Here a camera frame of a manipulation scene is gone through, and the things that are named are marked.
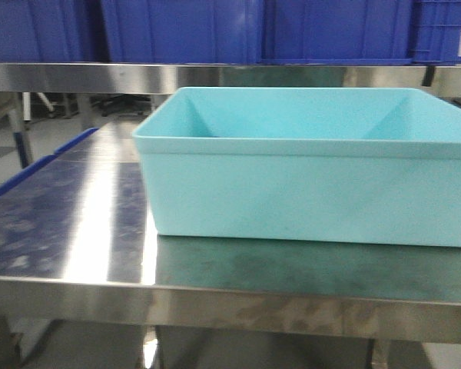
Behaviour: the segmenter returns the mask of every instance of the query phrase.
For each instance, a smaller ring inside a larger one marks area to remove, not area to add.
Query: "gray floor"
[[[101,117],[95,111],[94,126],[100,127],[117,115]],[[81,132],[79,116],[72,119],[33,120],[29,136],[35,159],[51,154],[59,145]],[[0,121],[0,183],[20,170],[12,133],[6,118]],[[140,327],[77,322],[12,320],[24,333],[26,368],[133,368],[141,353],[144,335]],[[461,369],[461,345],[424,344],[434,369]],[[402,367],[417,367],[416,363]]]

